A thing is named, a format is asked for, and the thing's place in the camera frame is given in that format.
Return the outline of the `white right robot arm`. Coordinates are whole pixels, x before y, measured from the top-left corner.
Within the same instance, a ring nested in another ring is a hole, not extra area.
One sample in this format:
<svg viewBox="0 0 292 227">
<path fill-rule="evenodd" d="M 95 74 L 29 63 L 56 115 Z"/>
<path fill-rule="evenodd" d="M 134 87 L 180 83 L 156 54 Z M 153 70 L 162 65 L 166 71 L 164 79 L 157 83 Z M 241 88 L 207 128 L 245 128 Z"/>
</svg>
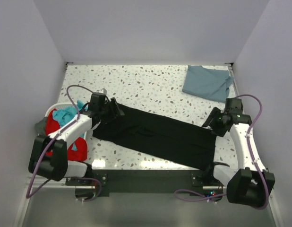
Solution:
<svg viewBox="0 0 292 227">
<path fill-rule="evenodd" d="M 223 110 L 215 107 L 203 127 L 215 136 L 230 134 L 236 151 L 238 169 L 232 170 L 226 163 L 212 163 L 205 174 L 226 187 L 228 202 L 247 205 L 262 210 L 268 205 L 269 195 L 275 184 L 275 176 L 263 165 L 253 138 L 256 120 L 243 112 L 240 96 L 227 98 Z"/>
</svg>

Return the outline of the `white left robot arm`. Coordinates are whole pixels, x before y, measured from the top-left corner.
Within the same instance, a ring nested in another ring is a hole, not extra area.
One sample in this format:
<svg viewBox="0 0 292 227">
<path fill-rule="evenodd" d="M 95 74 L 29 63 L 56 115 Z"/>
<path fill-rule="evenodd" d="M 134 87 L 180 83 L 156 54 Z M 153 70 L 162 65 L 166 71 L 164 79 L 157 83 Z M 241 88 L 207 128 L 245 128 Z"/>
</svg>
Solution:
<svg viewBox="0 0 292 227">
<path fill-rule="evenodd" d="M 82 134 L 121 116 L 124 112 L 114 97 L 109 99 L 104 93 L 92 93 L 87 109 L 77 109 L 75 117 L 61 129 L 35 138 L 28 171 L 54 181 L 86 177 L 91 165 L 68 160 L 67 150 Z"/>
</svg>

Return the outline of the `black t-shirt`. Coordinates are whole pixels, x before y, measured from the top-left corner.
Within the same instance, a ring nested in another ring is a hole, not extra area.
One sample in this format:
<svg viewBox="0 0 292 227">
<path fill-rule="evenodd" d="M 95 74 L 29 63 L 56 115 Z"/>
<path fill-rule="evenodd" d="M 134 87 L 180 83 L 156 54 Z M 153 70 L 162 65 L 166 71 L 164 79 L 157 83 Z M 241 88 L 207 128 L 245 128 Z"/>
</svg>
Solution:
<svg viewBox="0 0 292 227">
<path fill-rule="evenodd" d="M 94 137 L 203 171 L 213 163 L 216 136 L 210 130 L 125 105 L 120 108 L 124 116 L 102 122 Z"/>
</svg>

